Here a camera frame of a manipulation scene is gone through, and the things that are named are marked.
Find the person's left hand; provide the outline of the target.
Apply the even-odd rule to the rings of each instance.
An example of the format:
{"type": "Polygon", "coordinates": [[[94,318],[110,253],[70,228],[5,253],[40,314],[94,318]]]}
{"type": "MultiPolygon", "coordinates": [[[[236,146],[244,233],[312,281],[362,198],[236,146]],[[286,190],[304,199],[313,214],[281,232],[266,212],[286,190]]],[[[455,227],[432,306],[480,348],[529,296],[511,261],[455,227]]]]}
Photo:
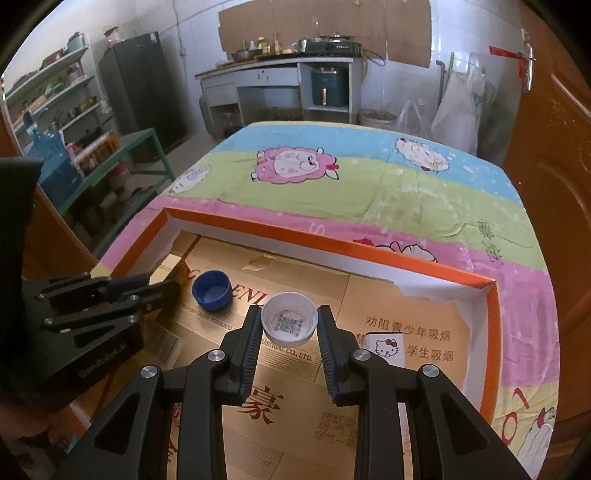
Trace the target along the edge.
{"type": "Polygon", "coordinates": [[[71,406],[47,413],[27,404],[1,402],[1,437],[5,442],[45,434],[53,447],[68,451],[88,426],[89,422],[80,418],[71,406]]]}

